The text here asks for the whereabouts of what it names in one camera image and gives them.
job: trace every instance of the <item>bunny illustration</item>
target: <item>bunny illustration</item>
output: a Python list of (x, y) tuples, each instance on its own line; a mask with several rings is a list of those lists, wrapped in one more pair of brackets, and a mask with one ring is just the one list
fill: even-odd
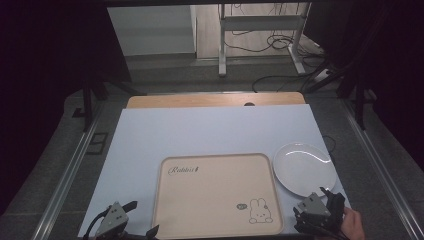
[(271, 223), (271, 212), (263, 198), (250, 201), (250, 223)]

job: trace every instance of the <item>cable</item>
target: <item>cable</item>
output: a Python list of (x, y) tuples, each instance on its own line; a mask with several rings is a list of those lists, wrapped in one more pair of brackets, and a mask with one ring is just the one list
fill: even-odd
[(82, 238), (83, 240), (88, 240), (88, 237), (90, 235), (90, 231), (93, 228), (94, 224), (97, 222), (97, 220), (99, 220), (102, 217), (106, 217), (107, 213), (109, 212), (110, 208), (112, 206), (109, 206), (104, 212), (99, 213), (99, 215), (97, 215), (93, 221), (90, 223), (90, 226), (87, 229), (87, 232), (85, 233), (84, 237)]

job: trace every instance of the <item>metal frame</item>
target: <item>metal frame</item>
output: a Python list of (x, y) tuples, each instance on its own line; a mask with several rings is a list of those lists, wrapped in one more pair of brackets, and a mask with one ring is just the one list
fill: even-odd
[(221, 34), (219, 46), (219, 76), (224, 77), (227, 74), (226, 65), (226, 31), (267, 31), (267, 30), (295, 30), (296, 34), (293, 44), (288, 47), (290, 56), (299, 75), (305, 74), (305, 68), (297, 54), (300, 37), (308, 17), (311, 3), (306, 3), (305, 8), (300, 15), (284, 15), (284, 16), (225, 16), (225, 4), (220, 4), (221, 16)]

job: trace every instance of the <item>white table surface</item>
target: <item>white table surface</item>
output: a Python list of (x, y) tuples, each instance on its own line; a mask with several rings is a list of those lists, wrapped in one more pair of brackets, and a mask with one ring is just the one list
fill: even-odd
[[(78, 236), (115, 201), (121, 205), (138, 201), (128, 213), (125, 230), (145, 235), (152, 227), (160, 164), (167, 157), (263, 153), (272, 161), (282, 146), (293, 142), (328, 153), (308, 104), (124, 109)], [(297, 233), (292, 209), (304, 197), (275, 180), (285, 225), (282, 233)], [(350, 206), (338, 177), (332, 192), (342, 193)]]

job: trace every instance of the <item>tray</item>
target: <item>tray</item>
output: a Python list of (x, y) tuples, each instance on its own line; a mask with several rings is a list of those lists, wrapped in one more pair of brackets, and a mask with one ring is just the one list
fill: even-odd
[(162, 162), (153, 215), (158, 239), (274, 235), (283, 230), (281, 216), (263, 154)]

